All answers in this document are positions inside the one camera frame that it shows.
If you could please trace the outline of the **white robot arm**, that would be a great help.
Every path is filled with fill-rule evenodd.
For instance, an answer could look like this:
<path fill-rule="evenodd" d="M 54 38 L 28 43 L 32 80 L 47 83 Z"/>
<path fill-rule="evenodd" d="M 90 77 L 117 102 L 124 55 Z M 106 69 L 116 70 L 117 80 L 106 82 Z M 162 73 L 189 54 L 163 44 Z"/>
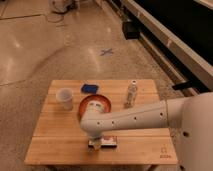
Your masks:
<path fill-rule="evenodd" d="M 103 95 L 84 98 L 78 109 L 81 129 L 92 140 L 112 130 L 178 127 L 184 171 L 213 171 L 213 92 L 161 100 L 111 112 Z"/>

